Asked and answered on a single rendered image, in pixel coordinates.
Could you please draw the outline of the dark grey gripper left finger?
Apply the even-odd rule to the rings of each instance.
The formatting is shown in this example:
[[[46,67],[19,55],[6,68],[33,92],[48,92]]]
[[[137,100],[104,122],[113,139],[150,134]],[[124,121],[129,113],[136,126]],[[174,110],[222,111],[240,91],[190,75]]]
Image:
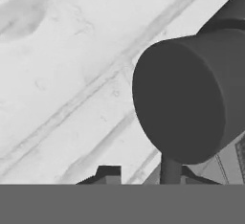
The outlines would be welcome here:
[[[121,183],[121,166],[99,166],[93,176],[79,181],[78,185],[120,185]]]

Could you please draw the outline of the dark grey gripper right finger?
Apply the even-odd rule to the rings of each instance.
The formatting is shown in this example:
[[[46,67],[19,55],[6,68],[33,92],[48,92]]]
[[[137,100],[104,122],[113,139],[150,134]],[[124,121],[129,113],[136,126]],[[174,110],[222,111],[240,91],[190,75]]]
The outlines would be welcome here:
[[[182,166],[182,175],[186,177],[188,184],[217,185],[217,182],[202,176],[197,176],[189,167]]]

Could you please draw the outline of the dark grey pan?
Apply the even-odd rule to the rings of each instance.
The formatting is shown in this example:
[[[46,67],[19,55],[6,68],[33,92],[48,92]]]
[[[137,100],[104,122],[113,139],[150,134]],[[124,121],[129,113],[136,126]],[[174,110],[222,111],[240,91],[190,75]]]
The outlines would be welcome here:
[[[150,45],[133,72],[138,121],[161,152],[160,182],[215,157],[245,132],[245,32],[223,29]]]

